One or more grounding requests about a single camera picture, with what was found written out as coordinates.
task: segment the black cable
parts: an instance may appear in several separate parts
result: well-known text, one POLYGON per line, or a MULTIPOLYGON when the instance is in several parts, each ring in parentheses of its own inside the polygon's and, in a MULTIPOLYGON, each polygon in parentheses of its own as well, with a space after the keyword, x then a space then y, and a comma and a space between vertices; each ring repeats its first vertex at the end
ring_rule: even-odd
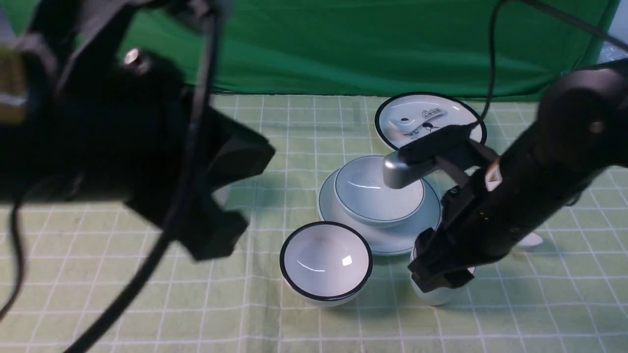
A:
POLYGON ((187 211, 190 203, 192 188, 195 183, 198 166, 201 161, 201 146, 199 131, 203 116, 208 109, 212 84, 215 77, 217 58, 217 43, 220 38, 220 16, 218 13, 210 13, 202 20, 206 36, 205 60, 198 71, 202 85, 195 91, 192 116, 188 125, 187 143, 185 145, 183 167, 177 190, 164 221, 161 233, 148 257, 135 274, 129 284, 120 292, 118 297, 103 312, 103 314, 70 346, 65 353, 87 352, 124 313, 127 307, 137 297, 144 285, 159 265, 170 243, 175 240, 180 225, 182 213, 187 211))
POLYGON ((619 47, 625 52, 628 52, 628 44, 624 43, 623 41, 620 41, 619 39, 611 35, 604 33, 603 31, 599 30, 597 27, 589 23, 586 23, 577 17, 574 17, 570 14, 560 11, 559 9, 553 8, 537 0, 502 0, 495 6, 495 8, 493 9, 493 13, 490 17, 490 25, 489 25, 490 80, 489 80, 489 91, 486 94, 486 102, 484 104, 484 110, 480 114, 481 121, 484 120, 484 118, 486 117, 486 114, 489 113, 490 102, 493 100, 493 90, 495 88, 495 71, 496 71, 496 68, 495 68, 495 26, 497 24, 497 15, 499 14, 499 10, 501 10, 502 7, 506 3, 509 3, 511 1, 519 1, 543 13, 552 15, 560 19, 563 22, 566 22, 574 27, 577 27, 585 32, 588 32, 591 35, 594 35, 600 39, 603 39, 619 47))
POLYGON ((13 286, 13 292, 11 296, 6 301, 6 304, 0 309, 0 321, 4 319, 6 314, 9 312, 15 301, 18 299, 19 293, 22 290, 22 285, 24 283, 24 277, 26 274, 26 258, 24 256, 24 246, 22 245, 22 238, 19 232, 18 226, 18 212, 19 208, 22 206, 22 197, 18 198, 11 209, 10 216, 10 231, 11 231, 11 244, 13 246, 13 252, 15 253, 15 285, 13 286))
POLYGON ((64 178, 64 176, 55 175, 34 183, 33 186, 26 188, 25 192, 20 193, 13 200, 13 208, 11 209, 11 215, 9 215, 9 232, 11 233, 11 246, 15 253, 15 285, 13 286, 11 295, 2 309, 0 309, 0 322, 6 317, 11 307, 13 307, 15 301, 18 299, 19 293, 24 285, 24 278, 26 277, 26 255, 24 254, 22 235, 19 230, 19 209, 24 202, 28 201, 30 195, 36 193, 41 187, 45 187, 50 182, 57 182, 59 178, 64 178))

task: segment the white cup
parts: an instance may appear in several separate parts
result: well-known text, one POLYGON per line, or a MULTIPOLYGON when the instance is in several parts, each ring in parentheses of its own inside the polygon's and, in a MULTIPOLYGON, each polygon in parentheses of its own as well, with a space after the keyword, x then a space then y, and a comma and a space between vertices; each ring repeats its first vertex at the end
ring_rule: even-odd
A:
MULTIPOLYGON (((412 249, 410 253, 410 262, 414 261, 416 258, 416 247, 412 249)), ((471 274, 475 272, 475 267, 471 267, 468 269, 471 274)), ((461 292, 465 291, 466 285, 460 288, 451 289, 451 288, 438 288, 429 293, 423 293, 421 289, 416 285, 416 283, 412 280, 412 274, 410 274, 410 284, 412 285, 412 289, 416 293, 416 296, 419 299, 423 300, 427 305, 431 305, 433 307, 438 307, 440 305, 444 305, 454 300, 456 296, 460 295, 461 292)))

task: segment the plate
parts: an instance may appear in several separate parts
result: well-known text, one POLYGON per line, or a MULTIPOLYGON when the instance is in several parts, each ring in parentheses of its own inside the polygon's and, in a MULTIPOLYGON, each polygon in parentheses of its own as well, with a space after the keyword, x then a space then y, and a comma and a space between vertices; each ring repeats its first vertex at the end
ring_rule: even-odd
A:
POLYGON ((434 188, 423 180, 425 196, 423 204, 411 217, 398 225, 387 228, 372 227, 351 218, 333 191, 333 181, 338 170, 327 177, 318 192, 318 215, 322 220, 344 224, 362 235, 371 247, 373 255, 395 256, 409 254, 416 237, 427 228, 436 229, 441 218, 441 207, 434 188))
MULTIPOLYGON (((457 99, 427 92, 397 95, 385 101, 375 114, 377 135, 392 149, 422 138, 447 125, 466 125, 480 116, 457 99)), ((486 125, 481 122, 473 131, 472 139, 486 142, 486 125)))

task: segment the screw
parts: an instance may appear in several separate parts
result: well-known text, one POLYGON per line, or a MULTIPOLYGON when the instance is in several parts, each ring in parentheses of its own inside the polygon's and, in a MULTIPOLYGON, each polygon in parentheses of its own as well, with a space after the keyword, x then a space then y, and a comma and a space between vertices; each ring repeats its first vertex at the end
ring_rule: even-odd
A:
POLYGON ((604 123, 602 121, 594 121, 589 125, 589 131, 594 134, 599 134, 604 131, 604 123))
POLYGON ((124 56, 124 63, 126 65, 130 65, 133 63, 137 63, 139 59, 139 50, 137 48, 133 48, 129 50, 128 53, 124 56))

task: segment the light green tablecloth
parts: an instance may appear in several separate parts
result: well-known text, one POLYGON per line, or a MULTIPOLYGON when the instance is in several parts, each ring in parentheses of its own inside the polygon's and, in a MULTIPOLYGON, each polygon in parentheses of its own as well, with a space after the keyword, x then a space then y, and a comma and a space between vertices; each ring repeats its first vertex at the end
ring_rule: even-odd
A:
MULTIPOLYGON (((365 290, 345 307, 311 307, 283 283, 283 239, 318 219, 325 178, 358 156, 389 151, 372 123, 382 101, 218 97, 217 106, 278 150, 267 172, 231 190, 228 206, 249 214, 251 226, 228 259, 192 264, 172 249, 92 352, 626 352, 628 171, 603 174, 538 230, 542 248, 479 268, 448 307, 414 296, 405 255, 376 258, 365 290)), ((487 144, 503 151, 533 117, 532 104, 495 104, 487 144)), ((442 174, 430 178, 441 191, 452 185, 442 174)), ((156 229, 118 204, 30 207, 23 218, 28 284, 0 325, 0 352, 61 352, 126 284, 156 229)), ((8 248, 5 240, 3 295, 13 282, 8 248)))

